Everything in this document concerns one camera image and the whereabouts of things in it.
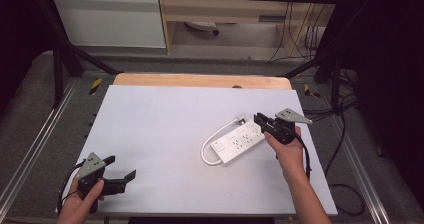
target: human arm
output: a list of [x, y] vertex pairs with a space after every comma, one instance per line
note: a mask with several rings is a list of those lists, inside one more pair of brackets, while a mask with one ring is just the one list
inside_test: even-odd
[[[297, 126], [296, 132], [300, 136], [300, 128]], [[267, 132], [265, 132], [265, 138], [277, 154], [300, 223], [331, 223], [306, 177], [303, 168], [302, 144], [294, 139], [291, 143], [283, 145]]]
[[62, 212], [59, 215], [57, 224], [82, 224], [90, 211], [91, 205], [96, 201], [102, 190], [104, 182], [100, 180], [93, 186], [84, 200], [78, 195], [78, 180], [72, 180], [69, 189], [69, 196], [66, 198]]

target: white table surface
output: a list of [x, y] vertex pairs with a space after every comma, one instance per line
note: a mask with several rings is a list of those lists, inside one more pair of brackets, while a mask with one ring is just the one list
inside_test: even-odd
[[[203, 142], [237, 115], [244, 113], [246, 121], [257, 112], [274, 118], [287, 107], [303, 114], [295, 91], [110, 86], [78, 162], [90, 152], [102, 159], [115, 155], [105, 178], [123, 178], [134, 169], [137, 176], [124, 194], [100, 202], [98, 212], [123, 216], [295, 214], [275, 152], [266, 141], [225, 166], [208, 166], [200, 156]], [[310, 153], [312, 186], [327, 214], [336, 215], [309, 129], [297, 125]], [[209, 145], [205, 153], [208, 160], [217, 160]]]

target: power strip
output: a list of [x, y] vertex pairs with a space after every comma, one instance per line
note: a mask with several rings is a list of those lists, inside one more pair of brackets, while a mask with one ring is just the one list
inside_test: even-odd
[[264, 139], [261, 127], [251, 120], [213, 141], [211, 146], [221, 161], [226, 164]]

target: human hand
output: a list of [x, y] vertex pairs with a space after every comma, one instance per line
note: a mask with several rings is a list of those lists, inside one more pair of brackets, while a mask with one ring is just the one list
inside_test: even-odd
[[99, 180], [90, 190], [84, 200], [78, 195], [78, 179], [72, 180], [69, 195], [66, 198], [57, 224], [83, 224], [90, 211], [91, 205], [99, 198], [104, 186], [104, 181]]
[[[300, 127], [296, 126], [295, 128], [296, 133], [300, 136]], [[291, 143], [283, 145], [268, 132], [265, 132], [264, 134], [266, 141], [277, 154], [278, 161], [283, 169], [284, 178], [287, 180], [291, 179], [293, 176], [305, 175], [305, 171], [303, 169], [302, 144], [300, 144], [300, 142], [295, 138]]]

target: gray floor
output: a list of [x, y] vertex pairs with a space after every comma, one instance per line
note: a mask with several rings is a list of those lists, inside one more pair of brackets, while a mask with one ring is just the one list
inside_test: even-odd
[[[266, 63], [279, 44], [275, 27], [240, 24], [222, 24], [218, 27], [220, 27], [220, 34], [213, 36], [211, 33], [191, 30], [183, 24], [178, 25], [175, 48], [171, 55], [144, 50], [146, 53], [142, 51], [135, 55], [128, 55], [131, 57], [112, 55], [99, 57], [99, 59], [110, 66], [129, 72], [264, 76], [283, 74], [305, 61], [303, 58], [297, 58]], [[277, 56], [285, 57], [284, 50], [280, 50]], [[103, 76], [102, 84], [96, 95], [90, 96], [88, 92], [99, 72], [88, 64], [85, 66], [89, 71], [85, 77], [78, 80], [68, 106], [8, 212], [9, 221], [18, 217], [36, 218], [44, 223], [55, 219], [54, 208], [58, 189], [67, 170], [75, 164], [85, 142], [84, 135], [89, 134], [89, 123], [95, 120], [93, 114], [97, 113], [106, 88], [114, 78], [100, 74]], [[319, 87], [329, 88], [327, 85], [314, 84], [311, 79], [314, 72], [314, 68], [311, 68], [292, 80], [293, 88], [298, 91], [304, 109], [326, 108], [322, 98], [306, 96], [303, 93], [305, 83], [308, 83], [313, 91], [319, 91]], [[0, 166], [2, 192], [51, 111], [52, 77], [51, 57], [40, 56], [34, 61], [33, 67], [23, 82], [22, 91], [2, 113], [0, 121], [0, 155], [4, 160], [3, 165]], [[349, 136], [367, 168], [391, 221], [393, 223], [424, 223], [421, 208], [392, 161], [378, 157], [372, 136], [361, 117], [360, 110], [347, 111], [346, 119]], [[338, 142], [334, 122], [331, 118], [327, 118], [311, 125], [310, 130], [321, 164], [326, 166]], [[356, 179], [343, 151], [337, 156], [328, 181], [349, 184], [357, 188]], [[334, 190], [333, 196], [338, 205], [352, 211], [358, 210], [359, 202], [349, 191]], [[368, 210], [355, 217], [340, 213], [337, 217], [332, 217], [332, 220], [336, 223], [373, 223]]]

